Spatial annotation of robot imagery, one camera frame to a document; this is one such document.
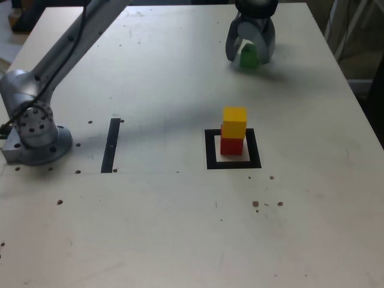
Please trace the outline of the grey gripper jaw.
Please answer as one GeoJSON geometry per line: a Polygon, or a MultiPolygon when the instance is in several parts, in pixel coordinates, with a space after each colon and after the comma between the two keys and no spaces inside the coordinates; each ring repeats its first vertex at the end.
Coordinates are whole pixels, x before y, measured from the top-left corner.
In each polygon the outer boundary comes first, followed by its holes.
{"type": "Polygon", "coordinates": [[[238,34],[238,25],[241,23],[241,13],[238,12],[236,17],[232,20],[230,24],[225,46],[226,57],[231,62],[235,60],[238,49],[242,43],[242,38],[238,34]]]}
{"type": "Polygon", "coordinates": [[[270,63],[275,49],[275,27],[270,18],[243,21],[238,26],[238,35],[255,45],[261,64],[270,63]]]}

